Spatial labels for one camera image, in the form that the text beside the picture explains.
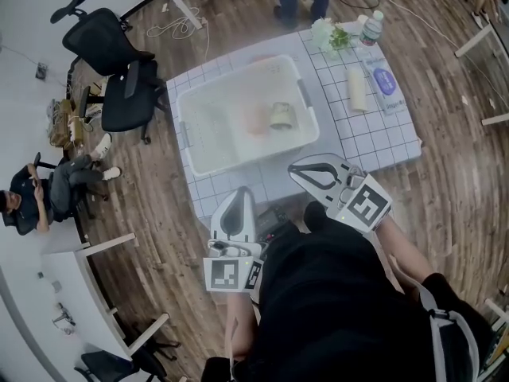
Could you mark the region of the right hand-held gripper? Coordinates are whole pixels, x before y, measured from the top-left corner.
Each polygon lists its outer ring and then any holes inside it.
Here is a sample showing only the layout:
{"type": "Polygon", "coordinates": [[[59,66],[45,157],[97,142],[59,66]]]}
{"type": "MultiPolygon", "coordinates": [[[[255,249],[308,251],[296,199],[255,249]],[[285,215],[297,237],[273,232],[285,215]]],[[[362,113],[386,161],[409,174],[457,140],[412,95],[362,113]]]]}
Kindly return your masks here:
{"type": "Polygon", "coordinates": [[[315,154],[290,165],[289,176],[328,208],[329,218],[366,234],[389,213],[392,199],[369,173],[350,167],[337,154],[315,154]]]}

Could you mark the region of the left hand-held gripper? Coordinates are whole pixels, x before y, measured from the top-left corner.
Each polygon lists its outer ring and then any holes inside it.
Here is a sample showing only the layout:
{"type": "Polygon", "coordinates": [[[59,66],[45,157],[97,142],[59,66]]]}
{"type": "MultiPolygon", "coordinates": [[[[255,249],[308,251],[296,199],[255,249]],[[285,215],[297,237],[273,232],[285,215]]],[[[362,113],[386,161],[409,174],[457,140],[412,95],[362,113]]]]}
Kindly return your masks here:
{"type": "Polygon", "coordinates": [[[204,258],[206,290],[250,293],[262,274],[263,246],[254,243],[255,200],[249,188],[239,187],[223,199],[212,214],[210,232],[214,240],[208,241],[204,258]]]}

